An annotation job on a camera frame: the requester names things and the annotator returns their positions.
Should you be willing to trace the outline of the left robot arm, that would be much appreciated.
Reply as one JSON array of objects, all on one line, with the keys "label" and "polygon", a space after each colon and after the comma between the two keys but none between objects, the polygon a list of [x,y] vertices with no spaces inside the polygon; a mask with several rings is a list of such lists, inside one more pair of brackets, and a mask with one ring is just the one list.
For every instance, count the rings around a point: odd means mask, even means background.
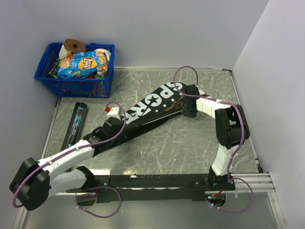
[{"label": "left robot arm", "polygon": [[71,172],[68,169],[100,154],[104,146],[112,145],[123,135],[125,127],[125,119],[110,117],[102,127],[67,149],[38,161],[26,159],[10,184],[14,194],[12,205],[31,211],[48,198],[70,189],[95,190],[94,174],[88,168],[78,167]]}]

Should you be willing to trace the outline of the black racket cover bag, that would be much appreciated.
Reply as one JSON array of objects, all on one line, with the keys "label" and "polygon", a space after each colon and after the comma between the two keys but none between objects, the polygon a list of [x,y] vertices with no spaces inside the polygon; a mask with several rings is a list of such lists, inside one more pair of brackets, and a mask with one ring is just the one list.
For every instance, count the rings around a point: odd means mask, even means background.
[{"label": "black racket cover bag", "polygon": [[[185,101],[185,96],[180,91],[184,92],[186,87],[187,85],[181,82],[162,84],[128,110],[121,110],[121,121],[126,122],[125,138],[113,147],[134,139],[162,125],[168,119],[180,115]],[[108,149],[95,149],[93,155],[96,156],[106,150]]]}]

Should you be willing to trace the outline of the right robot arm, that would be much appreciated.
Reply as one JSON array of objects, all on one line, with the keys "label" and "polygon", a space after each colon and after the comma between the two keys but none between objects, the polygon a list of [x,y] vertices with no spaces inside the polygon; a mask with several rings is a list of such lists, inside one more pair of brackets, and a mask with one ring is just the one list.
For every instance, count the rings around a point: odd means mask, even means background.
[{"label": "right robot arm", "polygon": [[180,93],[187,98],[183,115],[196,117],[197,112],[202,112],[215,120],[219,146],[216,158],[209,169],[208,185],[213,190],[219,190],[227,183],[231,183],[234,157],[250,136],[243,108],[238,104],[199,95],[199,90],[194,84],[187,86],[185,91]]}]

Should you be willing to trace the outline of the black shuttlecock tube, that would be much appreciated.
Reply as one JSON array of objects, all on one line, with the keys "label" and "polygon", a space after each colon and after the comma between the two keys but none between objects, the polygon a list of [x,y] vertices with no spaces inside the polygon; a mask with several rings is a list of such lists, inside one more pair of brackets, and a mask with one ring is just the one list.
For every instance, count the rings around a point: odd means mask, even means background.
[{"label": "black shuttlecock tube", "polygon": [[77,102],[75,104],[62,146],[61,151],[76,144],[81,137],[81,132],[87,116],[87,104]]}]

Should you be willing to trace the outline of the blue plastic basket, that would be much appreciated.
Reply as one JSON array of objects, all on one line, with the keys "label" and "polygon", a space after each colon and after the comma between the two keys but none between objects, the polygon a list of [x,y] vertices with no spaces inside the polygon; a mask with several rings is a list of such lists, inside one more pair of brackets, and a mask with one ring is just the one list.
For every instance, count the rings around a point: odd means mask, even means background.
[{"label": "blue plastic basket", "polygon": [[114,75],[115,45],[90,43],[86,44],[87,51],[102,48],[110,51],[109,69],[105,78],[46,78],[56,60],[59,57],[62,42],[50,43],[38,64],[34,79],[41,81],[57,97],[79,97],[79,98],[109,98],[111,95],[112,80]]}]

